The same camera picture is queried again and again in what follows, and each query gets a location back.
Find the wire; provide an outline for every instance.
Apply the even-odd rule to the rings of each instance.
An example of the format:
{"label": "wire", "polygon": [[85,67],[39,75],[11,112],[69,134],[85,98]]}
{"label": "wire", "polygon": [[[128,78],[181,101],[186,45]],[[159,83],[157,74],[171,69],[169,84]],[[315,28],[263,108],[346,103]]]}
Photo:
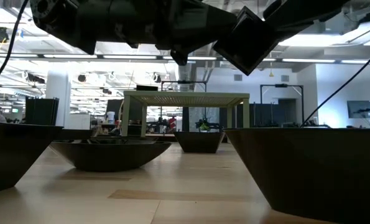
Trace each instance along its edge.
{"label": "wire", "polygon": [[13,50],[13,45],[15,43],[15,37],[16,37],[16,32],[17,32],[17,28],[19,27],[19,23],[22,19],[22,14],[24,12],[24,9],[27,5],[27,3],[29,2],[29,0],[24,0],[23,3],[22,3],[22,7],[21,9],[19,10],[19,13],[17,14],[17,19],[16,19],[16,22],[15,22],[15,26],[13,27],[13,31],[12,31],[12,37],[11,37],[11,42],[9,43],[9,47],[8,47],[8,51],[6,53],[6,57],[5,57],[5,60],[4,62],[2,63],[1,65],[1,68],[0,68],[0,75],[2,74],[2,72],[4,71],[5,69],[5,66],[6,64],[8,63],[9,61],[9,58],[11,57],[11,54],[12,54],[12,50]]}
{"label": "wire", "polygon": [[305,124],[309,121],[309,119],[324,105],[326,104],[331,98],[333,98],[339,91],[341,91],[346,85],[348,85],[354,78],[356,78],[368,65],[370,64],[370,60],[368,60],[356,74],[354,74],[346,83],[344,83],[339,89],[337,89],[333,94],[331,94],[325,101],[323,101],[309,116],[308,118],[302,123],[301,128],[305,126]]}
{"label": "wire", "polygon": [[369,124],[369,126],[370,126],[370,121],[365,116],[363,116],[363,118],[367,122],[367,124]]}

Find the wooden table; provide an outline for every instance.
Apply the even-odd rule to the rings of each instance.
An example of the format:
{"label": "wooden table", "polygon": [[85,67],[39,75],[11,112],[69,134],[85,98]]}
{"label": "wooden table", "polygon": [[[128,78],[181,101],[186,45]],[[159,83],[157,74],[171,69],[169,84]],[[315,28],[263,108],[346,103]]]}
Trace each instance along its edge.
{"label": "wooden table", "polygon": [[142,137],[146,136],[145,121],[148,106],[227,108],[227,127],[232,128],[232,108],[243,103],[243,127],[249,128],[249,93],[124,91],[122,136],[128,134],[129,103],[131,100],[142,103]]}

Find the dark brown bowl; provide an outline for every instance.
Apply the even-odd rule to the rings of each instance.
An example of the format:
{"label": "dark brown bowl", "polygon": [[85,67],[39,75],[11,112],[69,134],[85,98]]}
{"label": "dark brown bowl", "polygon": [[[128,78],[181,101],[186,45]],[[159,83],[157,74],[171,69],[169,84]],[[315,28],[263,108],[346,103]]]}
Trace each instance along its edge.
{"label": "dark brown bowl", "polygon": [[174,132],[184,152],[216,153],[224,133]]}
{"label": "dark brown bowl", "polygon": [[274,210],[370,223],[370,129],[226,129]]}
{"label": "dark brown bowl", "polygon": [[63,129],[54,140],[87,140],[95,130]]}
{"label": "dark brown bowl", "polygon": [[0,190],[15,186],[62,128],[0,123]]}
{"label": "dark brown bowl", "polygon": [[171,143],[87,144],[53,142],[50,147],[77,169],[117,172],[136,169],[161,155]]}
{"label": "dark brown bowl", "polygon": [[90,140],[101,144],[154,144],[158,138],[153,137],[118,137],[118,136],[97,136]]}

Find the ceiling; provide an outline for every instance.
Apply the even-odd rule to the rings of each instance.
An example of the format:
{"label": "ceiling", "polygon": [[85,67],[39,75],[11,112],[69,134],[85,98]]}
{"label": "ceiling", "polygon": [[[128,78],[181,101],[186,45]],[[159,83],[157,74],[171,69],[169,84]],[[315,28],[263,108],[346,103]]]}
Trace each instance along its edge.
{"label": "ceiling", "polygon": [[[261,16],[271,0],[204,0],[203,2],[227,10],[236,11],[246,6]],[[8,34],[12,32],[19,8],[19,1],[0,1],[0,27],[7,27]],[[343,13],[325,23],[317,23],[295,37],[281,42],[269,55],[270,58],[346,58],[365,59],[370,57],[370,24],[355,29],[355,21],[362,19],[370,12],[370,1],[352,0],[343,9]],[[14,53],[19,54],[85,54],[80,49],[72,47],[48,33],[37,28],[32,22],[30,7],[26,8],[19,26],[20,35],[14,44]],[[0,53],[7,51],[7,44],[0,44]],[[154,45],[141,44],[138,49],[132,49],[125,43],[98,42],[96,44],[98,55],[169,55],[168,51],[157,50]],[[211,45],[202,47],[192,53],[193,56],[219,56],[211,49]],[[197,62],[192,66],[204,67],[206,62]],[[214,69],[231,67],[229,63],[212,63]],[[292,68],[294,72],[302,69],[305,64],[299,63],[269,63],[262,62],[259,68]],[[104,100],[122,97],[122,91],[134,88],[136,85],[160,86],[154,81],[159,75],[163,81],[176,81],[183,79],[181,71],[175,63],[164,60],[161,62],[133,62],[130,60],[56,60],[53,58],[20,58],[10,60],[3,74],[0,76],[0,99],[7,98],[0,103],[15,103],[13,98],[23,99],[24,96],[42,96],[45,94],[45,85],[30,88],[35,83],[28,81],[28,74],[35,75],[47,81],[47,73],[53,67],[65,68],[72,75],[72,110],[79,111],[81,105],[90,104],[89,108],[102,111],[105,108]],[[190,70],[187,78],[192,78]],[[86,75],[86,82],[79,82],[78,75]],[[171,85],[173,90],[179,90],[177,85]],[[105,94],[101,88],[111,90]]]}

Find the white wall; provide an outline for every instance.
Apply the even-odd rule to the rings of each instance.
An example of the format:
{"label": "white wall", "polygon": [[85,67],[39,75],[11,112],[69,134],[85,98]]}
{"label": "white wall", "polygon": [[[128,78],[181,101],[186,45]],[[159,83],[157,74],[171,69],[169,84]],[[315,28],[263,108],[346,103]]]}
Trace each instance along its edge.
{"label": "white wall", "polygon": [[[318,104],[362,67],[362,65],[324,64],[316,66]],[[370,66],[319,110],[319,123],[326,123],[333,128],[344,128],[347,125],[369,127],[364,119],[348,118],[348,100],[370,100]]]}
{"label": "white wall", "polygon": [[91,128],[91,115],[70,114],[66,129],[89,130]]}
{"label": "white wall", "polygon": [[[298,85],[303,85],[303,108],[304,119],[306,119],[317,108],[317,79],[316,65],[311,65],[304,68],[297,74]],[[297,122],[302,122],[302,107],[301,99],[297,99]]]}
{"label": "white wall", "polygon": [[[207,84],[208,92],[224,92],[224,93],[249,93],[250,103],[260,103],[261,84],[280,84],[281,75],[289,75],[290,81],[286,84],[297,84],[297,74],[291,69],[281,68],[273,69],[274,77],[269,77],[270,69],[260,71],[256,69],[250,76],[243,75],[241,82],[234,81],[234,74],[243,74],[239,71],[230,68],[214,68],[210,80]],[[204,68],[197,68],[197,79],[202,80]],[[269,91],[264,94],[263,102],[277,103],[278,98],[298,98],[300,97],[292,88],[269,88]]]}

